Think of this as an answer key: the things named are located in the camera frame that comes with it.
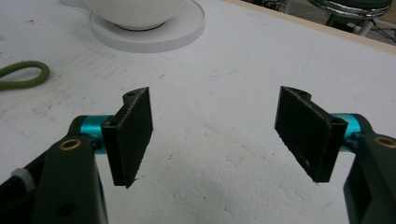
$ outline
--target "green cord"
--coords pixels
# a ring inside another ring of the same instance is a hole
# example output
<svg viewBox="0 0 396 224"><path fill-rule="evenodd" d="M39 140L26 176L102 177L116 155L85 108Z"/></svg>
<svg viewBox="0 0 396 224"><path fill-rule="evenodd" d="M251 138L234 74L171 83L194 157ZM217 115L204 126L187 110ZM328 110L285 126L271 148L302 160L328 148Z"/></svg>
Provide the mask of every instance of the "green cord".
<svg viewBox="0 0 396 224"><path fill-rule="evenodd" d="M35 77L30 80L25 80L25 81L0 81L0 91L31 88L31 87L42 84L49 78L49 76L50 76L49 67L44 63L35 62L35 61L14 63L12 65L4 67L4 68L0 69L0 77L4 77L4 76L9 75L13 72L19 71L24 68L30 68L30 67L36 67L36 68L41 69L41 74L38 77Z"/></svg>

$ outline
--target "brass screw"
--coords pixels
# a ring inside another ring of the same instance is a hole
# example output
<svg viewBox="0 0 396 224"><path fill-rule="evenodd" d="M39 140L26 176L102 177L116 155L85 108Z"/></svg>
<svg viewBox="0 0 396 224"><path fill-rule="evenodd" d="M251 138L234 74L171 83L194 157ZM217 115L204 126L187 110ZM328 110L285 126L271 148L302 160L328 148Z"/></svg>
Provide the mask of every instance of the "brass screw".
<svg viewBox="0 0 396 224"><path fill-rule="evenodd" d="M383 147L396 148L396 142L386 137L377 137L375 141Z"/></svg>
<svg viewBox="0 0 396 224"><path fill-rule="evenodd" d="M59 149L62 151L68 151L68 150L76 149L80 145L81 145L81 140L69 139L67 141L62 142L61 145L59 146Z"/></svg>

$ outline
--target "white bowl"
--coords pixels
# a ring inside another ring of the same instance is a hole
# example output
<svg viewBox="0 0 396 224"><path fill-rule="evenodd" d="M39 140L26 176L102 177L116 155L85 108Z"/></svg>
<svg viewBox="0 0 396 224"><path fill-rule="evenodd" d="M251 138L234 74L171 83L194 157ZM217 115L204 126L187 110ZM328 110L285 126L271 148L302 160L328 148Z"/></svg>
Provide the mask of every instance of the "white bowl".
<svg viewBox="0 0 396 224"><path fill-rule="evenodd" d="M85 0L107 21L128 30L148 30L175 16L185 0Z"/></svg>

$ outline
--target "white table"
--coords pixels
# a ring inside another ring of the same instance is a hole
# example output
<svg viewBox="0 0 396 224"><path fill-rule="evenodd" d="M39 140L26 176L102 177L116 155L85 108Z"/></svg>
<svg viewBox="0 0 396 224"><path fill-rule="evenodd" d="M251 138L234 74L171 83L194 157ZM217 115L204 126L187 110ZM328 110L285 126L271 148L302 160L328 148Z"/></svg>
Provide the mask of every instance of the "white table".
<svg viewBox="0 0 396 224"><path fill-rule="evenodd" d="M112 186L97 156L110 223L347 223L354 156L341 153L331 182L313 183L274 130L279 87L396 136L396 49L247 3L198 2L198 40L133 54L97 41L83 10L3 0L0 67L38 60L51 76L0 92L0 181L61 139L74 117L114 114L125 92L149 86L154 133L139 180Z"/></svg>

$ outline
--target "stool seat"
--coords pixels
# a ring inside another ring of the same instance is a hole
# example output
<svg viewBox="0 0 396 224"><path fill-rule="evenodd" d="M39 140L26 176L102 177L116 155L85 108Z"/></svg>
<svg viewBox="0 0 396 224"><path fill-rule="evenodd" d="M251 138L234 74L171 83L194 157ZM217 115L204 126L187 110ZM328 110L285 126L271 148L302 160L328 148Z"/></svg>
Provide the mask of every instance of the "stool seat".
<svg viewBox="0 0 396 224"><path fill-rule="evenodd" d="M392 0L308 0L308 2L342 17L373 19L387 12Z"/></svg>

